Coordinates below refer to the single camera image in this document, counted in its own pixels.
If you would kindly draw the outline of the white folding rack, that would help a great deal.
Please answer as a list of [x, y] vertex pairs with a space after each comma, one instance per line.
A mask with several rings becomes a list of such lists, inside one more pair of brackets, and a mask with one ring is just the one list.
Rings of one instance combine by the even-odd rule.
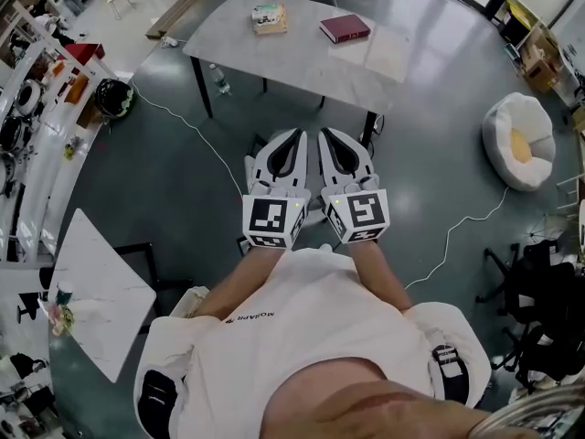
[[556, 184], [558, 204], [546, 211], [540, 221], [527, 234], [528, 240], [558, 240], [568, 230], [576, 231], [581, 239], [585, 226], [585, 172]]

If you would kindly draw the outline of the green white picture book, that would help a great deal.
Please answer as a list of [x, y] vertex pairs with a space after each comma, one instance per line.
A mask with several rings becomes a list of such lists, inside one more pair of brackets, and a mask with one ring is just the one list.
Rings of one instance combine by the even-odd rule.
[[276, 25], [283, 16], [281, 4], [256, 5], [251, 12], [252, 21], [257, 25]]

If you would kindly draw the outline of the white flower-shaped beanbag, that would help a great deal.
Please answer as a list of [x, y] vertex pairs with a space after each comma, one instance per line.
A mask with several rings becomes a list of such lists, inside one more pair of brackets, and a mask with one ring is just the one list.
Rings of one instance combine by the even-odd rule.
[[484, 117], [482, 139], [492, 167], [512, 189], [532, 192], [550, 177], [556, 157], [553, 126], [535, 97], [505, 96]]

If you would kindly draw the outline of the person's right forearm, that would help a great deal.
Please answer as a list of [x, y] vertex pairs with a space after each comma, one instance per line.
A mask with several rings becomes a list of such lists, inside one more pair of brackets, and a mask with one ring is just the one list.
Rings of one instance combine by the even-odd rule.
[[400, 312], [405, 312], [412, 307], [404, 286], [390, 269], [382, 250], [375, 241], [350, 243], [348, 250], [354, 261], [360, 283], [368, 291]]

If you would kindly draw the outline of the orange box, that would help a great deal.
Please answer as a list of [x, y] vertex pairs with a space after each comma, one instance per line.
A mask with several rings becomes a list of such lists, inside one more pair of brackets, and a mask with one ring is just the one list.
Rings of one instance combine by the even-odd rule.
[[65, 103], [77, 104], [88, 84], [89, 78], [84, 74], [79, 74], [70, 85], [70, 89], [65, 97]]

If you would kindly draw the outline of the red box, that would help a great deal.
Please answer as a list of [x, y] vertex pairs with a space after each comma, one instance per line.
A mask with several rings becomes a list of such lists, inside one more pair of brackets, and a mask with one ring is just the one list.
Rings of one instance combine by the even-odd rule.
[[86, 65], [90, 59], [103, 59], [105, 50], [102, 44], [76, 43], [68, 44], [65, 50], [81, 65]]

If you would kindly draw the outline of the white marble side table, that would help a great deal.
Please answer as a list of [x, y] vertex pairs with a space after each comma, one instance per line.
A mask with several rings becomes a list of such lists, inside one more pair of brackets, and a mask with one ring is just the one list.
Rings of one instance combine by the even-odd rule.
[[115, 382], [155, 300], [154, 290], [76, 209], [58, 254], [49, 296], [64, 288], [73, 314], [69, 333]]

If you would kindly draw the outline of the black office chair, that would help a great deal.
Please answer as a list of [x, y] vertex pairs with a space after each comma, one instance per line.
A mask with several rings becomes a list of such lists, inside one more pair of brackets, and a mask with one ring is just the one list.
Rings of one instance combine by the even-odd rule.
[[489, 293], [477, 295], [475, 302], [486, 304], [502, 296], [498, 315], [511, 316], [523, 325], [539, 323], [551, 332], [585, 326], [585, 278], [577, 276], [571, 262], [551, 262], [551, 252], [557, 248], [555, 240], [525, 248], [513, 243], [510, 262], [486, 248], [484, 257], [494, 261], [503, 281]]
[[561, 384], [567, 377], [579, 376], [585, 368], [585, 334], [551, 338], [542, 325], [532, 329], [526, 325], [521, 337], [507, 327], [502, 333], [511, 339], [513, 348], [500, 361], [491, 362], [491, 368], [514, 372], [528, 395], [541, 389], [539, 380], [530, 378], [531, 374], [542, 374]]

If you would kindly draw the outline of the yellow black bin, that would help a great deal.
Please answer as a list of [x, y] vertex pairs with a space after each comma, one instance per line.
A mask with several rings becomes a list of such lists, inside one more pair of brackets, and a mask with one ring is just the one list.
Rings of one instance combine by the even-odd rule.
[[536, 22], [534, 15], [519, 1], [505, 0], [505, 13], [499, 27], [500, 36], [517, 46]]

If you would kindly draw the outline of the white curved counter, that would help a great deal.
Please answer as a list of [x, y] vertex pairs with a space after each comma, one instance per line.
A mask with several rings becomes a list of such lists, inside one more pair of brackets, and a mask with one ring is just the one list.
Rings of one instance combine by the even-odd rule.
[[[101, 76], [88, 77], [77, 104], [65, 103], [84, 72], [50, 50], [33, 43], [0, 90], [0, 268], [54, 260], [70, 196], [104, 121], [88, 129], [76, 125], [84, 107], [94, 104]], [[84, 145], [68, 161], [63, 151], [73, 136]]]

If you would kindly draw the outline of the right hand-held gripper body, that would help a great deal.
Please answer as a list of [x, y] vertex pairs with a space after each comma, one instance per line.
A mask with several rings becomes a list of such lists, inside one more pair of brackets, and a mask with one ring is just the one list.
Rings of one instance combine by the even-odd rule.
[[324, 187], [324, 214], [343, 244], [376, 241], [389, 227], [388, 196], [377, 174]]

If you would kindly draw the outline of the clear water bottle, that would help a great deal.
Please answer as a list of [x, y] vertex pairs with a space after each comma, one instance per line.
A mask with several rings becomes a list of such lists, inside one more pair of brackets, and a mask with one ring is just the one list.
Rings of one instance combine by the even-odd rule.
[[215, 63], [209, 64], [211, 78], [220, 94], [228, 94], [230, 86], [222, 69]]

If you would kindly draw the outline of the brown cardboard tray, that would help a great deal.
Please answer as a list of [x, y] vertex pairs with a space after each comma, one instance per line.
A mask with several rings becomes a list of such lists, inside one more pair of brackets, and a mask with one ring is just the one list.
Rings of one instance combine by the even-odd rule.
[[103, 115], [94, 104], [87, 104], [76, 121], [76, 125], [82, 129], [88, 129], [91, 125], [101, 124]]

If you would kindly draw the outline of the person's white shirt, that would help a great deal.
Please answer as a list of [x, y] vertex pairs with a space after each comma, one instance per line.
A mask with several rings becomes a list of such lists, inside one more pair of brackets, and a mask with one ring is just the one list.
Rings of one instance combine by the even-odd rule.
[[405, 312], [368, 291], [344, 255], [286, 252], [267, 282], [226, 319], [157, 318], [134, 385], [152, 439], [260, 439], [274, 392], [315, 363], [357, 358], [388, 379], [468, 407], [484, 395], [489, 359], [461, 310]]

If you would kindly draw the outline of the grey marble table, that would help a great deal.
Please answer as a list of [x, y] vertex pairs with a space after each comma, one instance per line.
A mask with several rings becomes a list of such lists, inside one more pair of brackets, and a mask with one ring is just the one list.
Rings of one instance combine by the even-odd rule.
[[[251, 12], [281, 4], [287, 30], [257, 36]], [[197, 28], [183, 51], [191, 58], [205, 107], [211, 106], [201, 64], [214, 62], [351, 104], [367, 111], [361, 144], [368, 146], [377, 118], [398, 98], [413, 48], [412, 40], [368, 18], [368, 37], [339, 44], [321, 30], [323, 20], [345, 10], [308, 0], [226, 0]]]

